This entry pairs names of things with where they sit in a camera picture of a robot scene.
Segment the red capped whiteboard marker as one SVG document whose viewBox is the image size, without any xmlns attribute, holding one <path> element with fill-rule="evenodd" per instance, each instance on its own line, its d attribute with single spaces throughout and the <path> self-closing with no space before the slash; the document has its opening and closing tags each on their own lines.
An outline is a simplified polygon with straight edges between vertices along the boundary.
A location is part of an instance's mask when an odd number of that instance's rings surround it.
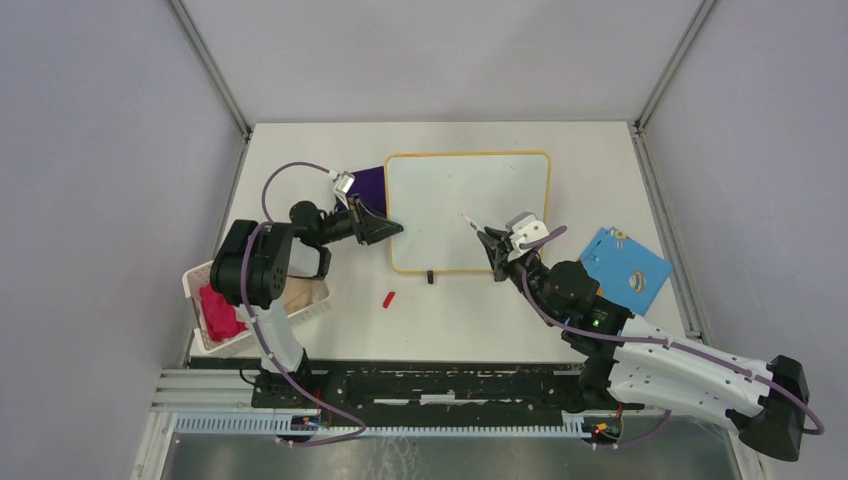
<svg viewBox="0 0 848 480">
<path fill-rule="evenodd" d="M 470 217 L 468 217 L 468 216 L 467 216 L 467 215 L 465 215 L 465 214 L 461 214 L 460 216 L 461 216 L 461 217 L 462 217 L 462 218 L 466 221 L 466 223 L 467 223 L 467 224 L 468 224 L 468 225 L 469 225 L 469 226 L 470 226 L 473 230 L 475 230 L 476 232 L 483 232 L 483 233 L 485 233 L 485 231 L 484 231 L 483 227 L 479 226 L 479 225 L 478 225 L 475 221 L 473 221 Z"/>
</svg>

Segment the red marker cap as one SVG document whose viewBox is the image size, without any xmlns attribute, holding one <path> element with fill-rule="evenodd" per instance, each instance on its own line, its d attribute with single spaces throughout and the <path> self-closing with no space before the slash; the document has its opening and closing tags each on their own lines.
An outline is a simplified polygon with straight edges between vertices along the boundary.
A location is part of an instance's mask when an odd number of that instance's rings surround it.
<svg viewBox="0 0 848 480">
<path fill-rule="evenodd" d="M 395 295 L 396 295 L 396 293 L 394 291 L 390 291 L 390 292 L 387 293 L 387 295 L 385 296 L 385 298 L 382 302 L 382 307 L 384 309 L 388 309 L 390 307 Z"/>
</svg>

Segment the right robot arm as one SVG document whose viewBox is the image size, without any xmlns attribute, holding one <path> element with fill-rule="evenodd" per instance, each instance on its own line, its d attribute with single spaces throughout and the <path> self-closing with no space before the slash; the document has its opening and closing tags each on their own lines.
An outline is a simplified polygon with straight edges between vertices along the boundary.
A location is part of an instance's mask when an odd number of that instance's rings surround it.
<svg viewBox="0 0 848 480">
<path fill-rule="evenodd" d="M 799 459 L 804 436 L 824 434 L 800 362 L 783 355 L 751 359 L 675 335 L 601 295 L 580 262 L 546 266 L 540 249 L 563 227 L 548 231 L 529 216 L 509 230 L 473 229 L 494 280 L 510 281 L 536 315 L 585 356 L 577 382 L 585 405 L 615 402 L 692 416 L 786 462 Z"/>
</svg>

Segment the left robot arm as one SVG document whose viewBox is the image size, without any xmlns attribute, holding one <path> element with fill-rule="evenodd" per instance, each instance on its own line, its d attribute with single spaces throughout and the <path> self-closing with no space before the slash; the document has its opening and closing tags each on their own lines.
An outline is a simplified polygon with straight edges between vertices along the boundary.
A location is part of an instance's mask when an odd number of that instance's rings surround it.
<svg viewBox="0 0 848 480">
<path fill-rule="evenodd" d="M 306 405 L 314 381 L 305 347 L 296 338 L 283 294 L 291 278 L 322 281 L 329 273 L 328 245 L 354 238 L 364 246 L 404 231 L 402 224 L 369 207 L 358 194 L 339 212 L 300 201 L 287 222 L 235 221 L 211 269 L 210 285 L 247 321 L 261 351 L 260 386 L 276 387 L 290 407 Z"/>
</svg>

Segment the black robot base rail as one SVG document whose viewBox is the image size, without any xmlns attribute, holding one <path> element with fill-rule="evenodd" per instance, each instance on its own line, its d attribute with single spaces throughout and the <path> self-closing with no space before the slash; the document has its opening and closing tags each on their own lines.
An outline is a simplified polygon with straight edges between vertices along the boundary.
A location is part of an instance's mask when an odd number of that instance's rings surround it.
<svg viewBox="0 0 848 480">
<path fill-rule="evenodd" d="M 577 363 L 308 361 L 294 378 L 262 370 L 253 381 L 257 409 L 315 408 L 332 427 L 355 418 L 378 427 L 559 426 L 565 414 L 615 412 L 620 402 L 591 393 Z"/>
</svg>

